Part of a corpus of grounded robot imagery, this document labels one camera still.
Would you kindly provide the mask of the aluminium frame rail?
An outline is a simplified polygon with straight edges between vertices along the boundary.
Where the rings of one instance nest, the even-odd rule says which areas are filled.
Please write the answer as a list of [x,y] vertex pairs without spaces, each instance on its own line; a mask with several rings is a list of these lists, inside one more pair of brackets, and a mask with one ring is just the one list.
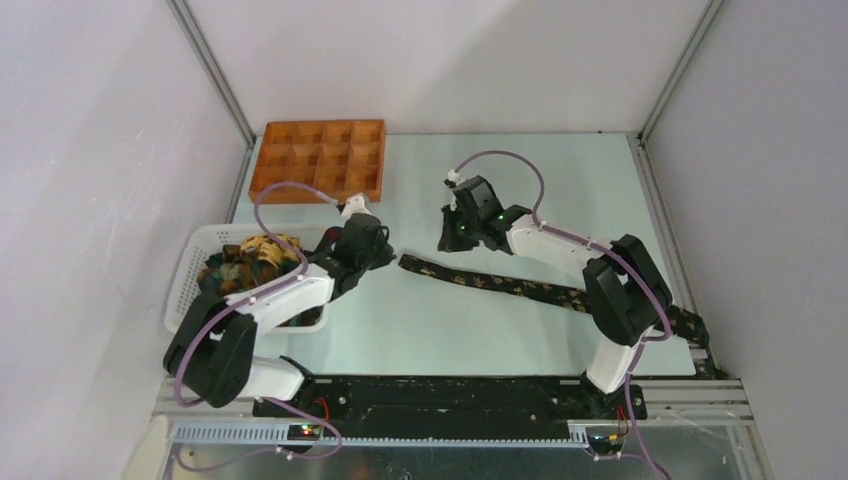
[[174,441],[206,444],[427,447],[574,447],[635,426],[749,427],[753,412],[734,380],[640,380],[629,399],[590,410],[577,381],[558,377],[324,377],[299,397],[310,418],[241,398],[180,409],[165,381],[154,411]]

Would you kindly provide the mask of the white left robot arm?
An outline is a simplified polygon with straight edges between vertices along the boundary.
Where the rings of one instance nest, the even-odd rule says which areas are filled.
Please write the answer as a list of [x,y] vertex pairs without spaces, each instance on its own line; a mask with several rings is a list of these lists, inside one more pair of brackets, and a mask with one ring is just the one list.
[[296,268],[235,296],[202,293],[191,303],[163,358],[175,401],[223,407],[242,394],[276,397],[292,416],[316,403],[315,388],[286,360],[256,354],[259,338],[300,314],[355,288],[364,274],[390,264],[390,230],[377,217],[354,213],[329,247],[300,255]]

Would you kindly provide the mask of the dark red striped tie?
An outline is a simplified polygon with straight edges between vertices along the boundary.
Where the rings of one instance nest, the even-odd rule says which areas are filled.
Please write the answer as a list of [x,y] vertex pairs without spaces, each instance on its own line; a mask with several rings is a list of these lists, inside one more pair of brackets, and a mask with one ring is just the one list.
[[341,237],[341,232],[342,228],[340,226],[334,226],[326,229],[316,247],[305,252],[306,257],[311,260],[316,255],[331,253],[335,244]]

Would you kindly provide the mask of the green gold patterned tie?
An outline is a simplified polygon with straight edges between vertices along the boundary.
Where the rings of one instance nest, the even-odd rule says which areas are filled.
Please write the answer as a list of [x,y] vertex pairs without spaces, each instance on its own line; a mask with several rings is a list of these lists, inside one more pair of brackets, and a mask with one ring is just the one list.
[[227,296],[269,283],[300,266],[302,253],[298,237],[279,233],[277,237],[293,246],[295,252],[283,248],[270,236],[255,235],[241,244],[224,245],[212,254],[197,275],[201,293]]

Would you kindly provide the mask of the wooden compartment tray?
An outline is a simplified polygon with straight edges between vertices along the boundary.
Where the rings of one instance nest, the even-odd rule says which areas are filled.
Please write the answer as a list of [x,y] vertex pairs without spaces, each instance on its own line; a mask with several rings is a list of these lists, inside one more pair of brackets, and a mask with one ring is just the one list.
[[378,202],[385,141],[381,119],[270,122],[259,145],[248,196],[255,201],[273,184],[296,182],[336,200],[363,193]]

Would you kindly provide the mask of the black gold floral tie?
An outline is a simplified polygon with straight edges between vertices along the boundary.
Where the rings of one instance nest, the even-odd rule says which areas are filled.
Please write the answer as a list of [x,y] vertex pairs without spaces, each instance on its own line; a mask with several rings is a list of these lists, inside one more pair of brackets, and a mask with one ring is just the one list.
[[[588,293],[580,288],[450,268],[411,254],[403,254],[398,266],[405,271],[455,285],[527,298],[580,313],[592,313]],[[667,315],[674,335],[698,348],[706,349],[709,346],[709,333],[699,315],[675,305],[668,308]]]

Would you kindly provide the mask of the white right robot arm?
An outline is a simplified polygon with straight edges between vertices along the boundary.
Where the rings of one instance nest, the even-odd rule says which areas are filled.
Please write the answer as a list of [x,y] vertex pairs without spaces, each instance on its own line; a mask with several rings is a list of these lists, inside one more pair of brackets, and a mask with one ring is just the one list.
[[590,384],[583,388],[581,402],[593,417],[610,416],[622,403],[619,388],[636,364],[638,348],[657,325],[666,336],[671,334],[672,295],[643,242],[633,235],[584,238],[552,227],[529,208],[502,206],[481,176],[464,179],[449,172],[445,184],[452,200],[442,209],[439,250],[484,246],[582,277],[601,338],[585,372]]

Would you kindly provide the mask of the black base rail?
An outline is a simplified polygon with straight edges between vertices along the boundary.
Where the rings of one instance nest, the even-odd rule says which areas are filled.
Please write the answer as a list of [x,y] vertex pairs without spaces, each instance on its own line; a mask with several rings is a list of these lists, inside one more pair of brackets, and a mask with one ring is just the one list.
[[346,440],[564,441],[577,420],[644,420],[642,389],[595,391],[583,377],[320,375],[291,405]]

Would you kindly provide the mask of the white plastic basket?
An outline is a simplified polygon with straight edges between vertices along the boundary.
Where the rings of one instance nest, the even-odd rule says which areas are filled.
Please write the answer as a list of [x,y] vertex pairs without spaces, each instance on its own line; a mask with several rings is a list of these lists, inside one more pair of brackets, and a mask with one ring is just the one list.
[[[299,239],[306,250],[314,250],[326,224],[269,224],[274,233]],[[192,301],[200,294],[197,276],[206,267],[206,260],[221,253],[224,245],[240,245],[245,239],[262,234],[256,224],[213,224],[198,228],[190,237],[177,266],[164,314],[165,328],[176,333]]]

